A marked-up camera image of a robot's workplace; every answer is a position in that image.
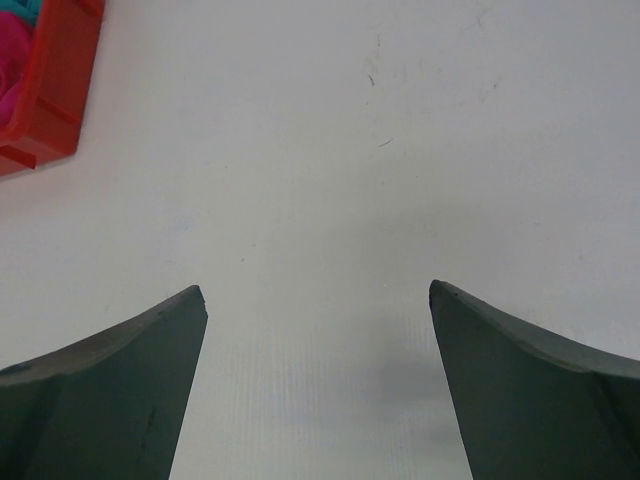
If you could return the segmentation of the teal t shirt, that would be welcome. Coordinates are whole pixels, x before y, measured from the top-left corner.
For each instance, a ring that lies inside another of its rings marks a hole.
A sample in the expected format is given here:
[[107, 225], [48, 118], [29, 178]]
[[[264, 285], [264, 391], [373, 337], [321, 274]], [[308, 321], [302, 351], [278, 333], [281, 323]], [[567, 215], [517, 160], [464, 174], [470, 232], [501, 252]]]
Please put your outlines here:
[[9, 12], [30, 26], [35, 26], [41, 4], [41, 0], [0, 0], [0, 11]]

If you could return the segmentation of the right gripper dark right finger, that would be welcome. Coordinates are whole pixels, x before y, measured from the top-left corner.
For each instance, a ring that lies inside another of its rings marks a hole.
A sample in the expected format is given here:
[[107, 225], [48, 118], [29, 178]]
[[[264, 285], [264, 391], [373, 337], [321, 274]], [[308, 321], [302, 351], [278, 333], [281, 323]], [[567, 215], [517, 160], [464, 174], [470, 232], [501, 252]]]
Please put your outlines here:
[[475, 479], [636, 479], [639, 363], [439, 280], [435, 336]]

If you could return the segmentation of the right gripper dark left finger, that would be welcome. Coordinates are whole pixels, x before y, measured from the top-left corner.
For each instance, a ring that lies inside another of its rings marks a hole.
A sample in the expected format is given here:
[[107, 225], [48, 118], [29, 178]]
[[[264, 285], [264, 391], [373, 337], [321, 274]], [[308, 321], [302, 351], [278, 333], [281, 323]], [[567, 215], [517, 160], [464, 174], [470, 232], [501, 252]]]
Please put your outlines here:
[[2, 369], [2, 478], [168, 478], [207, 319], [193, 285]]

